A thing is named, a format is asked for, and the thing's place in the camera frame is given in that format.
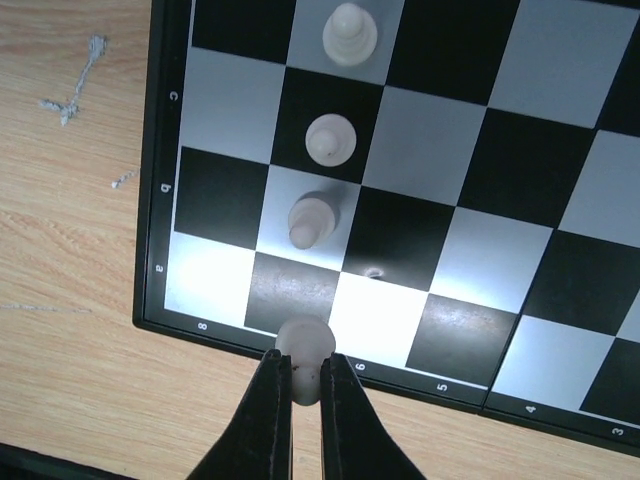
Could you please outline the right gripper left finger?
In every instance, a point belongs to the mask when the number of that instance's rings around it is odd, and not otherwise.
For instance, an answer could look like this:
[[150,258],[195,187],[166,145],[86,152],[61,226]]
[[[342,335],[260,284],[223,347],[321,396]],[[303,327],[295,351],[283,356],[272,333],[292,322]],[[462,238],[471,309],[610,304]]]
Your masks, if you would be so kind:
[[291,357],[270,349],[223,434],[188,477],[290,479],[292,396]]

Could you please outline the black magnetic chess board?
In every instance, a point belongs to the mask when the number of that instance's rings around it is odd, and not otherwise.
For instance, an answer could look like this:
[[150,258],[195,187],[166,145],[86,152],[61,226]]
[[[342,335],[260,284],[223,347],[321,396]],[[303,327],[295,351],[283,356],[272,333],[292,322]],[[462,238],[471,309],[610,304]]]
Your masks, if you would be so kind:
[[[136,326],[258,357],[318,317],[368,386],[638,454],[637,2],[156,1],[141,168]],[[311,191],[341,217],[300,250]]]

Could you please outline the white pawn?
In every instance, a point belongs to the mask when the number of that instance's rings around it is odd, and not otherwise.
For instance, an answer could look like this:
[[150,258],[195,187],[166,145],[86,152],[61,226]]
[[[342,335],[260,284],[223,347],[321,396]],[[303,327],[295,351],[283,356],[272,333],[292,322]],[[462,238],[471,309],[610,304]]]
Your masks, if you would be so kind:
[[293,401],[302,406],[318,402],[321,366],[336,348],[328,324],[313,316],[291,318],[280,327],[275,348],[291,357]]
[[289,240],[297,249],[310,249],[334,233],[340,217],[340,201],[336,195],[329,191],[308,192],[289,210]]
[[305,147],[311,159],[325,167],[346,163],[354,154],[357,134],[352,123],[338,114],[324,114],[307,128]]
[[378,40],[371,14],[351,2],[339,5],[327,19],[322,42],[326,55],[337,65],[352,67],[367,61]]

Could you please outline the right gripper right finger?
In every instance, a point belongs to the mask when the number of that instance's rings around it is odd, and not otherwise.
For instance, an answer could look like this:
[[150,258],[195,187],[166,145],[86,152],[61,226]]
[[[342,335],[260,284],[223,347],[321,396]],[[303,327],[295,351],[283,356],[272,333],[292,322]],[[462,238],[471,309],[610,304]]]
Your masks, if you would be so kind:
[[324,479],[424,477],[384,428],[346,356],[323,361],[320,387]]

